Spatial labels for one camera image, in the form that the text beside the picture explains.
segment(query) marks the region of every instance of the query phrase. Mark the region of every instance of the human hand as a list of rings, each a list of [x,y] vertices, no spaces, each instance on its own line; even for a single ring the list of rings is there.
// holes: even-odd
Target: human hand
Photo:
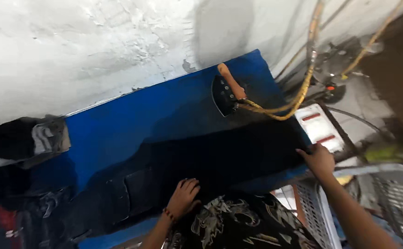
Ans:
[[[201,203],[200,200],[194,201],[199,191],[200,186],[198,186],[198,180],[195,178],[183,179],[177,184],[177,188],[166,207],[176,221]]]
[[[310,146],[310,149],[312,155],[308,155],[300,149],[296,149],[296,151],[304,158],[315,177],[319,181],[334,177],[332,173],[334,172],[335,161],[329,150],[321,144],[313,144]]]

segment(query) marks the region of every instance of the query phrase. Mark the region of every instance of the black jeans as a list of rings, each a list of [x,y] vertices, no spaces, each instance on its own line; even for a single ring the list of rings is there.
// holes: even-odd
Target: black jeans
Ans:
[[[142,144],[125,162],[96,173],[77,197],[56,208],[71,237],[113,233],[161,212],[177,183],[197,178],[197,198],[209,201],[247,180],[303,163],[297,120],[270,120],[181,140]]]

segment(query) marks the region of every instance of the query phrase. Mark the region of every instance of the plastic basket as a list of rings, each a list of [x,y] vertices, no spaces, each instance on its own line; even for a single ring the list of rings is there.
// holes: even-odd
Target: plastic basket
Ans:
[[[369,174],[383,218],[403,239],[403,165],[384,163],[336,171],[335,177]],[[341,249],[331,210],[323,189],[315,179],[297,182],[308,229],[324,249]]]

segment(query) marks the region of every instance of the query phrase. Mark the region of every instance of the beaded bracelet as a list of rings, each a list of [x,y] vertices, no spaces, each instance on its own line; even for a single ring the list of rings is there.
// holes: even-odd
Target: beaded bracelet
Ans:
[[[163,212],[166,214],[167,217],[171,219],[172,222],[175,222],[174,216],[172,215],[171,212],[167,208],[163,208]]]

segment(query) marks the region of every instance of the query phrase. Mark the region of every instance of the white wall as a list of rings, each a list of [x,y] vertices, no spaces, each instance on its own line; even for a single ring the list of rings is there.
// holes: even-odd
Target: white wall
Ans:
[[[326,20],[344,0],[328,0]],[[322,41],[374,32],[399,0],[352,0]],[[259,48],[276,75],[315,0],[0,0],[0,123],[63,115]]]

